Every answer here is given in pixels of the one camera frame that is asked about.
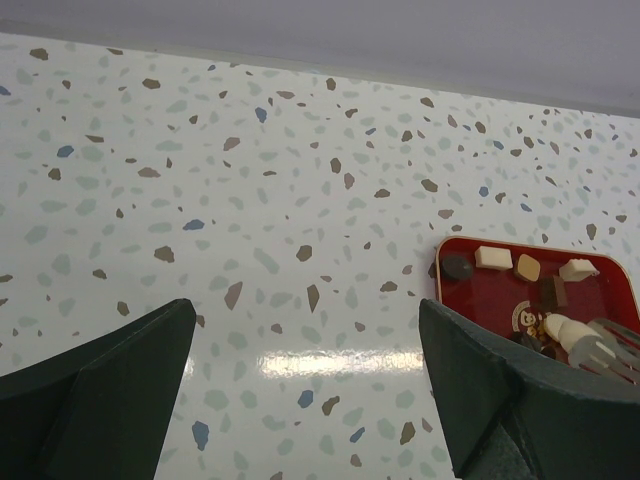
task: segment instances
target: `red tray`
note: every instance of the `red tray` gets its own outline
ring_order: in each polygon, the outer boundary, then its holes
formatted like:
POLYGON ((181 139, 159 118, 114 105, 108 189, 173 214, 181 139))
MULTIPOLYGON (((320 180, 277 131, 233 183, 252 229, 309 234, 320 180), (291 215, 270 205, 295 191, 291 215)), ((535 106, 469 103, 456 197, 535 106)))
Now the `red tray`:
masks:
POLYGON ((562 347, 545 333, 540 309, 539 284, 522 281, 513 270, 504 272, 474 268, 471 279, 454 282, 441 275, 440 260, 447 255, 462 255, 475 266, 474 253, 480 246, 507 248, 513 264, 522 253, 540 262, 540 278, 557 275, 558 269, 572 258, 590 260, 600 272, 581 282, 565 284, 569 306, 557 313, 587 323, 604 317, 640 333, 640 316, 631 283, 622 266, 612 258, 592 253, 531 247, 494 242, 479 238, 449 237, 436 252, 436 295, 447 307, 503 337, 526 332, 543 345, 556 347, 559 360, 566 361, 562 347))

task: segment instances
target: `cheese cube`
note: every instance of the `cheese cube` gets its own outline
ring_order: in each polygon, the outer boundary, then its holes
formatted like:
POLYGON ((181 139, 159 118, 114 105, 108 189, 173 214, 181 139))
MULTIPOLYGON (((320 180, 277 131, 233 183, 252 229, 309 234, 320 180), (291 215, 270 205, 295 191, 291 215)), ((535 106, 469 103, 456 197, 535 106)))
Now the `cheese cube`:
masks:
POLYGON ((585 325, 584 323, 568 318, 562 322, 562 325, 558 330, 558 341, 567 353, 571 353, 576 342, 586 335, 602 337, 589 325, 585 325))
POLYGON ((560 267, 559 273, 565 282, 581 282, 591 275, 597 275, 598 271, 589 260, 573 259, 560 267))
POLYGON ((571 319, 565 317, 564 315, 560 315, 559 313, 552 313, 551 315, 547 315, 543 323, 544 331, 547 332, 547 335, 553 338, 556 342, 559 342, 560 328, 566 320, 571 319))
POLYGON ((506 248, 480 247, 476 250, 476 267, 509 270, 513 268, 511 252, 506 248))

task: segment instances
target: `terrazzo surface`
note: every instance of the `terrazzo surface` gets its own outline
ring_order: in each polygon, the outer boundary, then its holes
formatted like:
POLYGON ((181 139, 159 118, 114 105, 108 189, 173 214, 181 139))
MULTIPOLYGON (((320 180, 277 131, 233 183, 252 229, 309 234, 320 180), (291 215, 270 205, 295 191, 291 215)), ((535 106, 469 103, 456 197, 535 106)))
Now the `terrazzo surface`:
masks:
POLYGON ((11 35, 0 59, 0 374, 191 299, 158 479, 452 478, 417 332, 437 244, 637 276, 636 120, 11 35))

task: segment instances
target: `gray wall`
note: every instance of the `gray wall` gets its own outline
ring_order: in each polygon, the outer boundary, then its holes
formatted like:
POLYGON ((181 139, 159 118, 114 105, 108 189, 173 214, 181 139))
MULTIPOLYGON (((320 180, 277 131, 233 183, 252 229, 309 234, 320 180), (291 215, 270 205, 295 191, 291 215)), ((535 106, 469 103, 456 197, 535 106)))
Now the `gray wall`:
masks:
POLYGON ((638 0, 2 0, 0 16, 640 112, 638 0))

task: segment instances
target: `dark round object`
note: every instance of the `dark round object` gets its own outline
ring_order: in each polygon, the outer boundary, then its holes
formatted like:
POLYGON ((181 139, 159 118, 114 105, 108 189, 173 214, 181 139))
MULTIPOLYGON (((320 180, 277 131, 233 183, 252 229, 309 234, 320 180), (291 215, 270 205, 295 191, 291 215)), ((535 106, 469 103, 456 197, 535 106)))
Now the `dark round object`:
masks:
POLYGON ((473 275, 473 266, 460 255, 447 255, 440 262, 440 267, 445 278, 454 282, 468 280, 473 275))
POLYGON ((532 337, 528 333, 513 332, 511 340, 537 353, 540 353, 542 350, 542 343, 540 343, 540 340, 532 337))
POLYGON ((543 354, 545 357, 549 357, 553 360, 556 359, 556 349, 551 346, 544 347, 540 353, 543 354))

